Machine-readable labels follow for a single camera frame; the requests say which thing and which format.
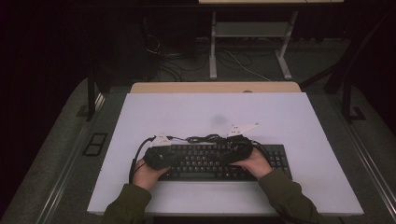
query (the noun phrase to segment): white table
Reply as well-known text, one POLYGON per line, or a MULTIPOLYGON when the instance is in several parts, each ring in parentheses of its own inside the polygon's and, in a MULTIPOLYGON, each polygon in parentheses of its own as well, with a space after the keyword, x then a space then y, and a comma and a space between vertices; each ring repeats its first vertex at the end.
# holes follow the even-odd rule
MULTIPOLYGON (((128 94, 88 212, 103 214, 117 198, 128 181, 132 158, 146 138, 158 133, 181 138, 210 133, 225 136, 232 124, 256 122, 260 126, 244 136, 264 144, 285 146, 293 180, 302 185, 303 193, 321 214, 363 213, 315 111, 302 92, 128 94)), ((148 146, 142 149, 139 158, 148 146)), ((159 182, 151 193, 153 198, 146 209, 149 216, 276 214, 255 182, 159 182)))

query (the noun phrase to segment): floor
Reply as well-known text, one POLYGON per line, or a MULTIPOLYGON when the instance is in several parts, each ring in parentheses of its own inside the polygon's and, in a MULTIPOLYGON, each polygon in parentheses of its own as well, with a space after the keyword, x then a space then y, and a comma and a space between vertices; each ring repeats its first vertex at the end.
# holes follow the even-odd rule
MULTIPOLYGON (((163 58, 159 72, 151 81, 211 81, 208 73, 208 47, 206 40, 202 41, 198 50, 202 53, 192 58, 170 50, 171 53, 163 58)), ((274 50, 280 46, 278 39, 261 39, 254 43, 249 40, 220 40, 217 48, 217 81, 284 81, 274 54, 274 50)), ((347 41, 340 40, 292 41, 285 56, 292 81, 301 83, 333 65, 347 46, 347 41)), ((366 120, 354 121, 352 124, 345 122, 340 113, 342 93, 326 94, 323 90, 326 79, 321 79, 303 91, 307 92, 334 154, 364 211, 362 216, 333 217, 332 222, 395 223, 396 217, 390 212, 391 205, 395 204, 394 196, 393 202, 389 203, 387 195, 391 198, 392 192, 396 190, 396 137, 358 89, 353 89, 352 105, 362 111, 366 120), (363 162, 367 157, 371 158, 374 165, 371 170, 363 162)), ((100 222, 99 216, 89 214, 86 210, 106 155, 106 147, 130 87, 114 86, 110 93, 98 98, 97 112, 88 122, 85 117, 86 86, 86 81, 80 83, 70 96, 1 223, 100 222), (83 156, 81 152, 93 133, 108 133, 102 153, 98 157, 83 156)), ((278 223, 276 218, 263 217, 233 220, 227 217, 198 220, 156 217, 150 221, 278 223)))

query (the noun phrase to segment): black keyboard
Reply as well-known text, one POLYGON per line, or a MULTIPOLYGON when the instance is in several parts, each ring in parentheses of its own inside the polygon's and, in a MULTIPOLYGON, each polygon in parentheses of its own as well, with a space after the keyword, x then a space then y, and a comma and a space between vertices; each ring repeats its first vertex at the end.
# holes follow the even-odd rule
MULTIPOLYGON (((269 155, 270 165, 281 168, 291 179, 288 158, 283 145, 263 145, 269 155)), ((221 165, 219 154, 229 150, 229 145, 172 145, 178 156, 171 169, 159 180, 178 181, 257 181, 249 171, 239 166, 221 165)))

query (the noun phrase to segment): sleeve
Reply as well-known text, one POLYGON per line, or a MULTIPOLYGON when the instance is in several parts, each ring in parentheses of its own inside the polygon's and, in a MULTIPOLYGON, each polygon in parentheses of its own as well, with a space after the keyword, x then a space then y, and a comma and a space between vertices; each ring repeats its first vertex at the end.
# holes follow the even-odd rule
POLYGON ((270 204, 287 223, 330 223, 326 217, 318 213, 311 200, 303 195, 301 186, 288 179, 281 169, 263 176, 259 180, 259 185, 270 204))
POLYGON ((125 184, 120 196, 107 207, 102 224, 141 224, 150 200, 151 194, 145 189, 125 184))

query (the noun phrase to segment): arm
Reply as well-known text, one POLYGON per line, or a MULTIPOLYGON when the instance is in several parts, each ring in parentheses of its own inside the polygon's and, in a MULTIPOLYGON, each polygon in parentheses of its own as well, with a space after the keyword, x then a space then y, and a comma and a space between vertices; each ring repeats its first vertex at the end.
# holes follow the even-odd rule
POLYGON ((301 186, 287 178, 283 171, 273 171, 268 161, 256 148, 249 158, 233 163, 248 169, 256 178, 259 185, 267 195, 269 203, 287 221, 288 218, 297 218, 304 222, 294 223, 329 223, 318 213, 314 204, 306 198, 301 191, 301 186))
POLYGON ((143 160, 138 161, 136 167, 133 184, 125 184, 120 196, 107 207, 103 224, 143 223, 145 209, 151 199, 149 191, 168 168, 156 171, 143 160))

